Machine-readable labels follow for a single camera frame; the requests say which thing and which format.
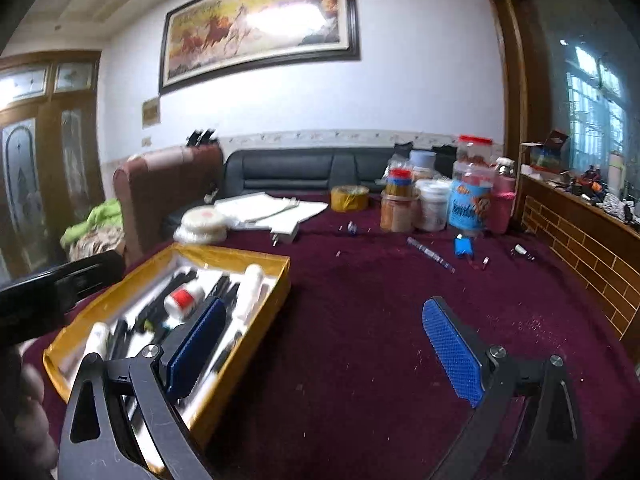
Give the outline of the blue cartoon label jar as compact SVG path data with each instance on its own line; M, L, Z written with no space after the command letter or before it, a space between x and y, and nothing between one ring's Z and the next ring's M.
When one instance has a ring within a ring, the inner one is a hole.
M448 205L450 228L469 237L484 231L494 177L491 168L465 164L454 167Z

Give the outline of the white plastic jar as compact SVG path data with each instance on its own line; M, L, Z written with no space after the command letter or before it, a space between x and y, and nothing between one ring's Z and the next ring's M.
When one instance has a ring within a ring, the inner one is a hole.
M451 181L423 179L417 180L414 187L418 193L414 226L425 232L446 229Z

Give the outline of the nail clipper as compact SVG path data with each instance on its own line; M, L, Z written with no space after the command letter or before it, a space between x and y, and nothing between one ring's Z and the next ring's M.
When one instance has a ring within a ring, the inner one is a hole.
M524 258L527 261L534 261L536 259L535 255L532 252L530 252L529 250L527 250L521 244L516 244L511 249L511 255L514 256L514 257Z

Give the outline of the white papers stack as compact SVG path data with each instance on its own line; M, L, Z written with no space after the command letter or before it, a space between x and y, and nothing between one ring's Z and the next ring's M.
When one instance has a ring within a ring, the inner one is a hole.
M281 198L267 193L253 193L217 200L214 209L226 220L228 227L237 231L287 231L323 211L329 205L297 198Z

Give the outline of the framed horse painting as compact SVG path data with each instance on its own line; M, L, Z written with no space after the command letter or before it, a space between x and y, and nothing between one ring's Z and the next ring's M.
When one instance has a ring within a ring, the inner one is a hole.
M356 0L192 0L166 14L158 92L256 68L358 58Z

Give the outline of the pink knit sleeve flask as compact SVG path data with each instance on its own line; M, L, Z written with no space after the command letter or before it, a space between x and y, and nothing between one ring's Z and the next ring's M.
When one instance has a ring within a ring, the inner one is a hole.
M491 233L504 234L508 229L515 196L515 162L507 157L498 157L495 162L495 177L487 222Z

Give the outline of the wooden glass door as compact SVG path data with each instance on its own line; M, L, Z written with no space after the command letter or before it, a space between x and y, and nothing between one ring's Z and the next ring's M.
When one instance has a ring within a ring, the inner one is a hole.
M96 84L99 52L1 61L1 279L66 259L61 238L104 200Z

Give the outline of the yellow gold tray box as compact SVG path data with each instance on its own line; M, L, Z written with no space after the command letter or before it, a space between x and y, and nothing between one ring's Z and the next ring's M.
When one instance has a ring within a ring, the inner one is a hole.
M291 288L289 258L173 244L102 292L43 351L67 403L61 479L209 479L200 448ZM88 341L98 323L133 320L172 278L212 299L155 336L134 334L126 358Z

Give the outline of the black leather sofa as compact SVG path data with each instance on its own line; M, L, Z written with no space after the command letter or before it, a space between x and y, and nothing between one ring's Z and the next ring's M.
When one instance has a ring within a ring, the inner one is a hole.
M236 151L224 164L221 194L317 194L340 185L362 185L377 193L387 163L395 155L407 158L409 152L407 145Z

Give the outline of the blue battery pack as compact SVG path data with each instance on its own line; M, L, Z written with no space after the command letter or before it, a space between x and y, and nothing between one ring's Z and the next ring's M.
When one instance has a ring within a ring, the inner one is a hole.
M458 234L454 239L454 253L456 254L456 257L458 259L464 260L469 263L469 266L474 270L484 271L488 267L488 257L484 257L480 261L475 260L473 240L471 237Z

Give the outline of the clear jar orange contents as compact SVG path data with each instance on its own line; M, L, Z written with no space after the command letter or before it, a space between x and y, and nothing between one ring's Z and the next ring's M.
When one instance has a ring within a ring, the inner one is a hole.
M381 194L381 229L393 233L410 232L415 200L411 170L390 168Z

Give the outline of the silver pen on cloth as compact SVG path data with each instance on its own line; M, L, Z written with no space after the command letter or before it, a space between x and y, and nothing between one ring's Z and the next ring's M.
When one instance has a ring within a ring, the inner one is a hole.
M416 250L418 250L419 252L422 252L422 254L424 256L427 256L427 258L430 258L431 260L435 261L436 263L438 263L440 266L442 266L444 269L446 269L447 271L454 273L456 272L456 269L454 268L454 266L449 263L448 261L446 261L444 258L442 258L441 255L439 255L437 252L434 252L434 250L431 250L430 248L428 248L426 245L420 243L418 240L416 240L413 237L408 237L407 238L407 243L416 248Z

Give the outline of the white plastic bottle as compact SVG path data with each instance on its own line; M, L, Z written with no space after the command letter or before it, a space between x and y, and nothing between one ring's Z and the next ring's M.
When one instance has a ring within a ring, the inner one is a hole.
M243 324L247 324L254 307L258 304L264 277L264 271L258 264L253 263L246 268L239 284L232 318L240 320Z

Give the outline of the wooden brick pattern counter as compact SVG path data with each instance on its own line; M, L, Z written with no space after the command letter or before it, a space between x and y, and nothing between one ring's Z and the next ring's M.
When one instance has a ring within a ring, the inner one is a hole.
M631 359L639 356L639 234L600 208L521 177L515 218L548 245L596 298Z

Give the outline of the small white red bottle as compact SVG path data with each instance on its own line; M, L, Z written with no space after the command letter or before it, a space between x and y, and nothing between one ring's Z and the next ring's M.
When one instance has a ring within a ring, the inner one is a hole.
M170 318L185 321L204 297L204 289L197 282L182 284L165 298L164 309Z

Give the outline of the red lid tall jar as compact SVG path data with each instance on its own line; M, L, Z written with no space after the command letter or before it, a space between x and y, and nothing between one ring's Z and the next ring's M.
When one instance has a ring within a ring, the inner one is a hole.
M494 177L491 168L494 142L480 136L459 136L456 161L452 175L454 180L481 185Z

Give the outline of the green cloth pile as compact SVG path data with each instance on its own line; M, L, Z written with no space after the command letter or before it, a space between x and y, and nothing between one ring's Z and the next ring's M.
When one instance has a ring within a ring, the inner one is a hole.
M60 244L64 249L70 248L87 233L103 228L124 226L122 220L122 206L117 198L111 198L91 209L88 217L73 226L69 226L60 238Z

